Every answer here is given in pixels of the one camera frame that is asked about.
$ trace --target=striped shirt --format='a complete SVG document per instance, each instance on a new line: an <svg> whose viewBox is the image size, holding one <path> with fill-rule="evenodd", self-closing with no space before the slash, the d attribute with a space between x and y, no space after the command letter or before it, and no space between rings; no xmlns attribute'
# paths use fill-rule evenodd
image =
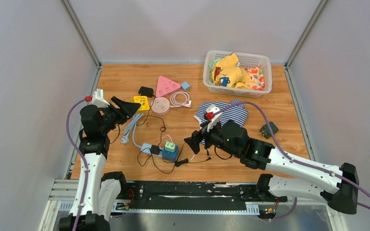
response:
<svg viewBox="0 0 370 231"><path fill-rule="evenodd" d="M215 105L217 106L219 109L224 109L226 106L229 106L231 104L234 104L234 103L237 103L237 102L240 102L240 100L236 99L236 100L232 100L232 102L230 103L226 103L226 102L203 102L196 114L194 115L194 118L197 119L197 121L199 122L199 124L201 123L204 123L206 122L206 119L203 117L203 115L206 113L206 109L210 106L210 105ZM221 125L223 126L223 124L225 124L227 121L229 120L233 120L235 123L237 123L239 126L243 126L245 124L245 121L246 119L248 118L248 110L245 109L245 106L243 104L239 104L239 105L236 105L234 107L231 107L229 109L227 109L226 111L224 111L221 115L221 118L220 118L220 122L221 122Z"/></svg>

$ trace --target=triangular power strip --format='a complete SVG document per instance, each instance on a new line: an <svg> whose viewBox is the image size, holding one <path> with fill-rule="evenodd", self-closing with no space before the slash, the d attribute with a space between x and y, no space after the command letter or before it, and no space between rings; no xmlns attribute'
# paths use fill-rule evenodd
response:
<svg viewBox="0 0 370 231"><path fill-rule="evenodd" d="M165 97L171 93L179 91L181 84L170 80L164 76L158 77L156 97Z"/></svg>

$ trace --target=white wall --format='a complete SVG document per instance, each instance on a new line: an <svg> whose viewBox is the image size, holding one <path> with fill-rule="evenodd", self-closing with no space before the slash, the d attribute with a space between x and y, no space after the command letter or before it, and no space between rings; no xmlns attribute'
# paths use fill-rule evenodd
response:
<svg viewBox="0 0 370 231"><path fill-rule="evenodd" d="M59 0L0 1L0 231L38 228L70 160L67 112L94 75Z"/></svg>
<svg viewBox="0 0 370 231"><path fill-rule="evenodd" d="M291 70L319 160L356 165L370 192L370 2L330 1ZM370 230L370 211L346 222Z"/></svg>
<svg viewBox="0 0 370 231"><path fill-rule="evenodd" d="M287 61L319 0L71 0L101 62L204 62L208 51Z"/></svg>

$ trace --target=red cap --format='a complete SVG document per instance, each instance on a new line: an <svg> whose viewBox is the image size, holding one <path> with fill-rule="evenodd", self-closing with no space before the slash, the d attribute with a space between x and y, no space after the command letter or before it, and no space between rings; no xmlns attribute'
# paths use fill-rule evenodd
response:
<svg viewBox="0 0 370 231"><path fill-rule="evenodd" d="M208 112L207 114L206 114L206 118L207 119L209 119L209 120L211 120L211 119L213 119L215 116L213 116L213 112Z"/></svg>
<svg viewBox="0 0 370 231"><path fill-rule="evenodd" d="M84 97L86 99L86 102L90 102L93 98L91 95Z"/></svg>

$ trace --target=wooden table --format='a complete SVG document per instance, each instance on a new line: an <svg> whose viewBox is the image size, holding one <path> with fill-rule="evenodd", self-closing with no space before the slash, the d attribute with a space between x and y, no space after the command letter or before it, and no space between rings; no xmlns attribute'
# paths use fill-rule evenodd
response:
<svg viewBox="0 0 370 231"><path fill-rule="evenodd" d="M162 116L167 128L163 135L170 135L173 138L173 142L177 145L182 145L185 137L191 136L194 130L199 130L194 114L203 101L230 102L235 98L242 101L252 101L258 104L264 110L269 120L279 127L276 137L283 149L286 152L308 158L303 134L282 66L272 66L272 91L257 99L210 93L202 82L202 73L203 65L199 64L108 64L103 67L98 88L104 90L104 98L109 102L112 96L128 101L138 94L141 86L155 90L157 79L160 75L179 83L187 81L192 87L188 93L193 107L172 108L168 114ZM183 101L183 96L178 96L177 100L179 102ZM274 143L272 139L264 139L259 132L259 129L265 124L260 113L250 105L247 105L246 108L249 111L249 116L244 127L247 129L249 136ZM128 122L120 126L121 133L127 124ZM160 119L149 117L143 126L137 127L135 141L139 145L142 145L144 142L158 144L160 141L159 128L161 126L162 122ZM114 140L117 133L117 129L109 133L111 141ZM245 167L235 157L229 160L221 160L215 156L212 147L210 154L214 156L213 159L203 163L184 164L176 167L171 174L164 174L155 168L151 159L144 167L141 167L137 162L137 154L140 152L140 149L133 145L131 136L128 144L122 144L120 142L121 136L115 143L110 145L104 172L122 171L127 180L256 182L260 174L265 173L261 170ZM218 154L223 157L228 156L221 150L218 150ZM193 152L185 145L179 159L190 159L192 156ZM141 163L144 163L148 157L147 154L140 154L139 160ZM206 158L206 152L201 149L201 152L195 156L193 161L202 161ZM172 169L173 163L165 163L161 158L157 157L154 160L160 169L167 172ZM72 179L79 178L79 170L80 158L76 160Z"/></svg>

